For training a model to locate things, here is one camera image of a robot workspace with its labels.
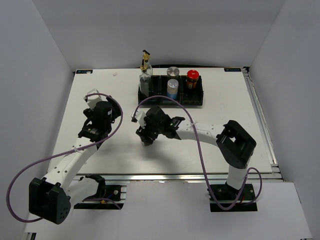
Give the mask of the small brown spice jar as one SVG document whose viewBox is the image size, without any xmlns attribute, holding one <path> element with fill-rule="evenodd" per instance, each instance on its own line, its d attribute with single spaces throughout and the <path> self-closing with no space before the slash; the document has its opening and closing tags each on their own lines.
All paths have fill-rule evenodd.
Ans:
<svg viewBox="0 0 320 240">
<path fill-rule="evenodd" d="M 197 81 L 199 80 L 200 74 L 197 70 L 191 69 L 186 74 L 186 87 L 188 89 L 194 89 Z"/>
</svg>

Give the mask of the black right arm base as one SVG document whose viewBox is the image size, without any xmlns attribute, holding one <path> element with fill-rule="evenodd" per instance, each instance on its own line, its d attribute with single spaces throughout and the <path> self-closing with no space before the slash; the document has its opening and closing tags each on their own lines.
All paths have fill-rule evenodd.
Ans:
<svg viewBox="0 0 320 240">
<path fill-rule="evenodd" d="M 226 184 L 211 184 L 211 190 L 213 191 L 216 199 L 219 203 L 227 208 L 236 199 L 238 192 L 228 187 Z M 257 203 L 253 201 L 256 197 L 255 190 L 252 184 L 245 184 L 242 194 L 240 195 L 235 206 L 228 210 L 228 212 L 257 212 Z M 209 206 L 212 213 L 225 212 L 214 201 L 211 195 L 209 195 Z"/>
</svg>

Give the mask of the red lid dark spice jar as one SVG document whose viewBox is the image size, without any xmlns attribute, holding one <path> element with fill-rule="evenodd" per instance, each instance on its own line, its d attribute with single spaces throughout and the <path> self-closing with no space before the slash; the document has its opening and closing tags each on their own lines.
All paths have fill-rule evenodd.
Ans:
<svg viewBox="0 0 320 240">
<path fill-rule="evenodd" d="M 149 140 L 149 139 L 143 139 L 141 140 L 141 144 L 144 146 L 144 147 L 147 147 L 147 146 L 150 146 L 153 144 L 153 140 Z"/>
</svg>

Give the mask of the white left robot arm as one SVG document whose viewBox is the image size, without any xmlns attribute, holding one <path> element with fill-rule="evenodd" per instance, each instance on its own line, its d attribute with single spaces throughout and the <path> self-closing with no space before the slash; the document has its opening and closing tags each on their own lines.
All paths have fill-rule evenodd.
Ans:
<svg viewBox="0 0 320 240">
<path fill-rule="evenodd" d="M 112 124 L 123 112 L 112 97 L 102 100 L 97 93 L 85 98 L 88 108 L 83 111 L 86 121 L 70 153 L 41 179 L 34 178 L 28 189 L 29 212 L 54 224 L 61 224 L 70 210 L 83 200 L 99 200 L 106 195 L 105 179 L 98 174 L 87 174 L 72 184 L 87 160 L 109 138 Z"/>
</svg>

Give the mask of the blue logo sticker left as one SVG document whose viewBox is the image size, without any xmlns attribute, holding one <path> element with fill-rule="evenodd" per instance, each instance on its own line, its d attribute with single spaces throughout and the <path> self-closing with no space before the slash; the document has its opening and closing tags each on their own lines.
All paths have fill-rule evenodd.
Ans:
<svg viewBox="0 0 320 240">
<path fill-rule="evenodd" d="M 75 71 L 76 74 L 92 74 L 92 69 L 78 69 Z"/>
</svg>

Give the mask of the black three-compartment organizer tray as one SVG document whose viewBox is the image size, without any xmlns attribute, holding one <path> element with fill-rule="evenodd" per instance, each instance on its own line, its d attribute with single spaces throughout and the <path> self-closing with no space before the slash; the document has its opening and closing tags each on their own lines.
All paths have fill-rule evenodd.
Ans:
<svg viewBox="0 0 320 240">
<path fill-rule="evenodd" d="M 149 96 L 165 96 L 167 97 L 167 83 L 168 77 L 166 75 L 154 75 L 150 84 Z M 180 75 L 178 78 L 178 90 L 176 101 L 183 106 L 202 106 L 204 98 L 204 90 L 202 83 L 202 76 L 200 75 L 195 88 L 187 87 L 187 76 Z M 157 97 L 145 101 L 142 105 L 173 105 L 171 100 L 163 97 Z"/>
</svg>

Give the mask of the blue label spice jar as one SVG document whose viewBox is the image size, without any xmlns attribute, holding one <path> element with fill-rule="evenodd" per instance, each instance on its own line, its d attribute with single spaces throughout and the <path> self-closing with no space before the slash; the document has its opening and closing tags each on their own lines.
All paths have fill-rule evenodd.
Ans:
<svg viewBox="0 0 320 240">
<path fill-rule="evenodd" d="M 176 100 L 177 96 L 178 96 L 178 88 L 179 88 L 179 82 L 177 79 L 169 79 L 167 81 L 167 91 L 166 91 L 166 95 L 173 99 Z"/>
</svg>

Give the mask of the blue logo sticker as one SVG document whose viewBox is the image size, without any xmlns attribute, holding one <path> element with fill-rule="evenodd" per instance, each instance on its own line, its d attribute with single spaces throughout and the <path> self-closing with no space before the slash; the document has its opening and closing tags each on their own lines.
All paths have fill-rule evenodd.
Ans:
<svg viewBox="0 0 320 240">
<path fill-rule="evenodd" d="M 92 69 L 78 69 L 75 71 L 76 74 L 92 74 Z"/>
<path fill-rule="evenodd" d="M 225 67 L 224 71 L 229 72 L 229 73 L 231 73 L 231 72 L 234 73 L 234 72 L 242 72 L 242 69 L 238 68 L 238 67 Z"/>
</svg>

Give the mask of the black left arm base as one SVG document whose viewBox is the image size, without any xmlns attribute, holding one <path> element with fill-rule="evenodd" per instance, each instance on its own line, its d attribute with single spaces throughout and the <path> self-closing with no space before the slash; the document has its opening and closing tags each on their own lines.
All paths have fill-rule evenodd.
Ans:
<svg viewBox="0 0 320 240">
<path fill-rule="evenodd" d="M 125 192 L 123 191 L 124 185 L 106 184 L 106 180 L 97 174 L 87 174 L 82 176 L 80 180 L 94 180 L 98 183 L 97 192 L 94 195 L 88 196 L 87 200 L 82 203 L 76 204 L 73 208 L 77 210 L 121 210 L 125 200 L 124 196 L 121 196 Z"/>
</svg>

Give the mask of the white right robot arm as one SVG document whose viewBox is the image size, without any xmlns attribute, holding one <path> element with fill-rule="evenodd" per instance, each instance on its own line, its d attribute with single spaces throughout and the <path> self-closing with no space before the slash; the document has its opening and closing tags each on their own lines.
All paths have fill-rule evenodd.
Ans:
<svg viewBox="0 0 320 240">
<path fill-rule="evenodd" d="M 256 148 L 256 141 L 235 120 L 224 125 L 191 123 L 184 117 L 169 117 L 160 107 L 154 106 L 147 112 L 137 110 L 131 121 L 139 123 L 136 134 L 144 146 L 150 146 L 163 135 L 168 139 L 196 140 L 219 148 L 228 163 L 226 195 L 236 200 L 244 193 L 243 182 L 248 164 Z"/>
</svg>

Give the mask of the blue logo sticker right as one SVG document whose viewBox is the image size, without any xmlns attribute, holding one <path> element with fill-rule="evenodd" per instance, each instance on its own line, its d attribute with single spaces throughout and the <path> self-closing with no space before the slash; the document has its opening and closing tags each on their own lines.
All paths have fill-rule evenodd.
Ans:
<svg viewBox="0 0 320 240">
<path fill-rule="evenodd" d="M 225 67 L 224 71 L 229 72 L 229 73 L 231 73 L 231 72 L 234 73 L 234 72 L 242 72 L 242 69 L 238 68 L 238 67 Z"/>
</svg>

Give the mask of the glass bottle with brown sauce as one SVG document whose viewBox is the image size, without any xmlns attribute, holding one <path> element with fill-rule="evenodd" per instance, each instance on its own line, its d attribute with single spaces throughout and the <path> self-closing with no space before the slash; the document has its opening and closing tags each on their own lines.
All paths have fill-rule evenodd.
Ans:
<svg viewBox="0 0 320 240">
<path fill-rule="evenodd" d="M 148 73 L 148 66 L 144 59 L 142 59 L 140 69 L 141 75 L 139 76 L 139 89 L 143 95 L 149 97 L 151 75 Z"/>
</svg>

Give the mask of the silver lid pink salt jar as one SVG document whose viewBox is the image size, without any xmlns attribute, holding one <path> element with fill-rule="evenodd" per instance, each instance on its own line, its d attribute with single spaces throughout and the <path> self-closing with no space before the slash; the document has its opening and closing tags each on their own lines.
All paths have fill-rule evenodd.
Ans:
<svg viewBox="0 0 320 240">
<path fill-rule="evenodd" d="M 176 79 L 178 80 L 179 79 L 179 76 L 180 76 L 180 70 L 178 67 L 176 66 L 171 66 L 169 67 L 167 70 L 166 70 L 166 76 L 167 76 L 167 79 L 170 80 L 170 79 Z"/>
</svg>

